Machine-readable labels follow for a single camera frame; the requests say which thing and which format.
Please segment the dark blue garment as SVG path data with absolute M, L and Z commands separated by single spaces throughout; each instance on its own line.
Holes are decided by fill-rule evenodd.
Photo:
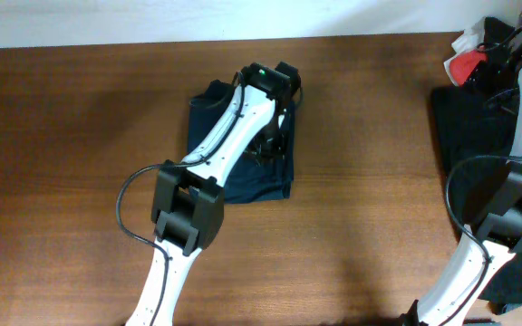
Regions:
M 225 112 L 234 87 L 220 80 L 212 81 L 207 89 L 190 99 L 187 152 L 192 152 L 208 135 Z M 295 177 L 295 114 L 297 106 L 290 103 L 280 130 L 287 134 L 283 158 L 257 164 L 247 154 L 242 155 L 225 184 L 225 202 L 252 202 L 288 199 Z

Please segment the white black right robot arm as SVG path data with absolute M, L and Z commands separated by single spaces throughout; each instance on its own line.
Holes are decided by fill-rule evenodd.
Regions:
M 479 62 L 430 95 L 459 244 L 403 325 L 460 325 L 480 299 L 522 304 L 522 12 L 513 27 L 487 19 L 471 51 Z

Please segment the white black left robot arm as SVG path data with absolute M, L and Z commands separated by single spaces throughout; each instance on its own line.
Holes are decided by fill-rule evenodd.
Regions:
M 156 171 L 150 220 L 154 239 L 124 234 L 153 248 L 154 255 L 129 325 L 170 325 L 192 264 L 218 234 L 224 219 L 225 189 L 237 161 L 285 158 L 290 133 L 285 122 L 294 96 L 303 93 L 299 71 L 280 62 L 274 69 L 254 62 L 236 72 L 226 110 L 208 135 L 179 163 L 141 168 L 124 188 Z

